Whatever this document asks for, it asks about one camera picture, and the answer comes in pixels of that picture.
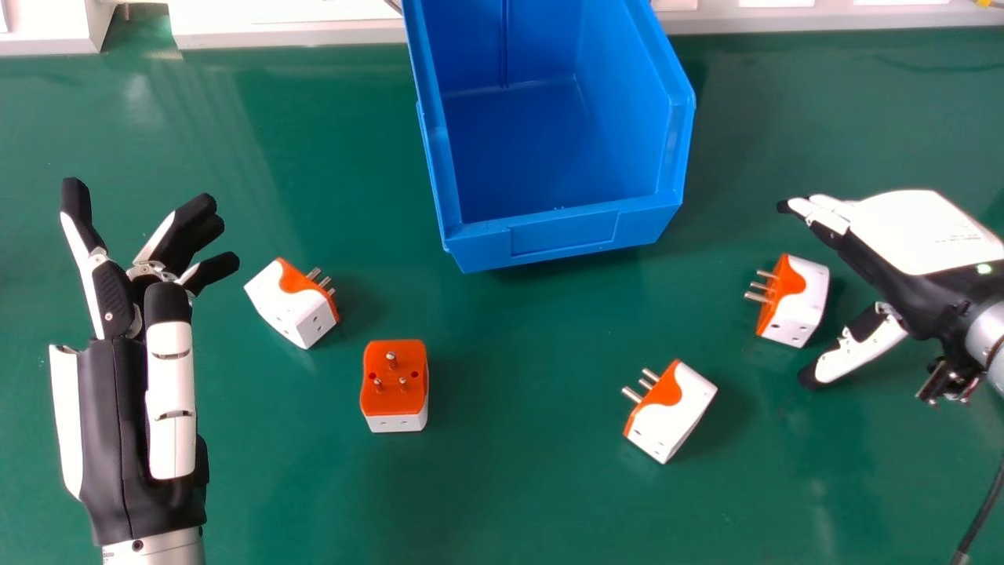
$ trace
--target robotic arm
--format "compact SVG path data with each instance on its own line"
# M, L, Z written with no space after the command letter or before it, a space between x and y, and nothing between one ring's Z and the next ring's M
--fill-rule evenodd
M129 271L108 257L77 179L63 181L59 219L94 329L82 351L49 346L63 482L105 565L202 565L209 459L196 433L191 298L239 266L227 252L189 267L223 233L216 201L172 212Z
M831 384L909 336L944 348L921 400L965 403L984 379L1004 395L1004 244L996 235L931 190L860 201L819 194L782 201L778 211L805 221L885 299L799 373L803 385Z

